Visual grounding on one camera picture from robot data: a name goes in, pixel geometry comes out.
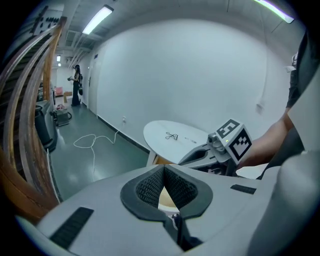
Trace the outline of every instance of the ceiling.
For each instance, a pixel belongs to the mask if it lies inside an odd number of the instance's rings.
[[[82,34],[91,18],[103,5],[109,5],[114,12],[105,18],[90,35]],[[259,11],[257,6],[260,5],[253,0],[65,0],[62,15],[67,17],[67,22],[59,41],[58,51],[73,51],[74,61],[68,62],[71,67],[90,52],[97,42],[104,41],[108,33],[122,23],[161,9],[202,7],[221,12],[239,13],[253,22],[260,23],[262,19],[264,29],[270,32],[284,22],[267,8],[261,7]]]

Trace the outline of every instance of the woman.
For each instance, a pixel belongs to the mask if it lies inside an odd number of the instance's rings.
[[[72,92],[72,104],[71,106],[78,106],[80,105],[79,96],[78,96],[78,90],[79,90],[79,81],[80,81],[80,66],[75,65],[75,74],[74,78],[70,77],[70,80],[73,81],[73,92]]]

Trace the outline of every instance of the gray floor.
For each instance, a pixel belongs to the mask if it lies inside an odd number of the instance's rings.
[[[115,132],[89,111],[84,105],[68,107],[72,114],[70,123],[57,129],[58,141],[51,153],[51,163],[56,186],[63,200],[68,199],[93,182],[93,160],[91,149],[74,146],[82,136],[95,134],[113,140]],[[83,138],[78,146],[89,147],[94,136]],[[115,144],[106,138],[99,138],[94,144],[94,180],[100,180],[146,166],[148,154],[121,136]]]

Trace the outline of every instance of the white oval table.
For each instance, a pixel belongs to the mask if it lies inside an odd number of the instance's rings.
[[[173,137],[166,139],[170,136],[167,132],[177,134],[177,140]],[[178,164],[188,152],[207,142],[208,133],[183,123],[157,120],[144,127],[143,136],[155,155]]]

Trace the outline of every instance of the fluorescent ceiling light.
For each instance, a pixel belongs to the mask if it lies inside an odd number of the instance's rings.
[[[99,23],[102,22],[107,16],[112,14],[113,11],[113,8],[111,8],[108,5],[104,5],[102,9],[98,11],[96,15],[94,15],[94,17],[90,20],[88,25],[86,25],[82,33],[89,35],[92,32],[92,30],[94,30],[95,27],[98,26]]]
[[[263,6],[267,7],[269,10],[273,11],[276,15],[278,15],[281,19],[283,19],[286,23],[291,23],[294,21],[294,18],[288,16],[281,10],[279,10],[277,7],[273,6],[271,3],[265,1],[265,0],[254,0],[258,2],[259,4],[262,4]]]

